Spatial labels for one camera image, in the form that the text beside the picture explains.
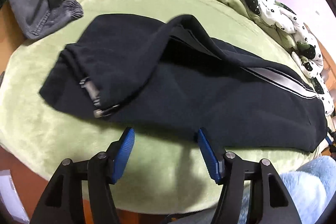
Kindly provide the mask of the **black pants with white stripe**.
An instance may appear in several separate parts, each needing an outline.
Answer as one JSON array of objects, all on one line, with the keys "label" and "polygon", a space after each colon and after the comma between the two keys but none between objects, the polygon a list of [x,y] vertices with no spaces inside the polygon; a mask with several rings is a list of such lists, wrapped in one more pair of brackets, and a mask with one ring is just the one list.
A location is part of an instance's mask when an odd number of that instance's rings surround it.
[{"label": "black pants with white stripe", "polygon": [[83,119],[185,138],[205,128],[222,147],[313,152],[327,134],[322,102],[295,71],[210,37],[192,15],[97,16],[60,52],[40,95]]}]

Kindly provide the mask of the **light blue fleece trousers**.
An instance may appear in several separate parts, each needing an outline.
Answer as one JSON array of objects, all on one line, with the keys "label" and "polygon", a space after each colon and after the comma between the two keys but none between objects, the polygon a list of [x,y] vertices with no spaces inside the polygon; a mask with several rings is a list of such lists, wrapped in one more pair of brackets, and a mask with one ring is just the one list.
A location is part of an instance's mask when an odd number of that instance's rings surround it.
[{"label": "light blue fleece trousers", "polygon": [[321,156],[298,170],[277,174],[261,167],[244,194],[239,223],[317,223],[335,195],[335,160]]}]

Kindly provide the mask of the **green plush bed blanket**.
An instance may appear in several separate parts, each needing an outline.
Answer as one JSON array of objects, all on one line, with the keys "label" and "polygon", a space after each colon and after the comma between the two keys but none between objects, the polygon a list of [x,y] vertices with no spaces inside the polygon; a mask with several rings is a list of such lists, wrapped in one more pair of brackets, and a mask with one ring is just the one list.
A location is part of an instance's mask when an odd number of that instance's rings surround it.
[{"label": "green plush bed blanket", "polygon": [[[84,15],[10,57],[1,84],[1,144],[34,173],[49,180],[64,158],[86,160],[106,149],[122,127],[61,113],[39,91],[60,51],[78,41],[102,14],[136,14],[167,22],[194,15],[209,36],[304,75],[276,40],[238,10],[240,0],[78,0]],[[137,213],[187,213],[213,206],[221,189],[189,140],[165,128],[138,126],[122,179],[111,191],[116,206]]]}]

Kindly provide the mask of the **white flower-print green quilt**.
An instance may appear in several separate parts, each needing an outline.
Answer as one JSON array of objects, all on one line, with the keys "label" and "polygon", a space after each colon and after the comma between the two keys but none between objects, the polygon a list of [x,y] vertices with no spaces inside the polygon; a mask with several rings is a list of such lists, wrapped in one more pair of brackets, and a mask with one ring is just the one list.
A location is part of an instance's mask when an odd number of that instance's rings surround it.
[{"label": "white flower-print green quilt", "polygon": [[335,109],[333,99],[321,76],[323,55],[317,39],[300,17],[275,0],[217,0],[255,22],[273,40],[290,53],[322,101],[325,114]]}]

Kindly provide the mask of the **grey jeans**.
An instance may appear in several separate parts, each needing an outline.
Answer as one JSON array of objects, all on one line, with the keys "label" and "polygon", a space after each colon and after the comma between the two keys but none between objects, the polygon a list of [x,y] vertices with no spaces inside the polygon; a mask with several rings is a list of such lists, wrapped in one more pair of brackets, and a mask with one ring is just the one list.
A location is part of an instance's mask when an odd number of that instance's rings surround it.
[{"label": "grey jeans", "polygon": [[42,39],[84,15],[76,0],[9,0],[9,3],[20,29],[30,40]]}]

